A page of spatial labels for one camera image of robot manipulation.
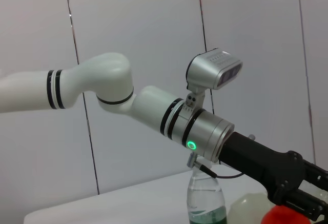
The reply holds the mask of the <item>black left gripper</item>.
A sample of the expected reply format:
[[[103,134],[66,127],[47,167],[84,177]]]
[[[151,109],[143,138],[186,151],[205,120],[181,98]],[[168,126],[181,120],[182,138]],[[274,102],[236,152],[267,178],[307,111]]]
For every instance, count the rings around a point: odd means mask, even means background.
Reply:
[[[277,152],[233,132],[223,144],[219,160],[261,183],[272,203],[312,221],[324,216],[324,201],[298,188],[305,180],[327,192],[327,171],[306,160],[303,164],[299,153]]]

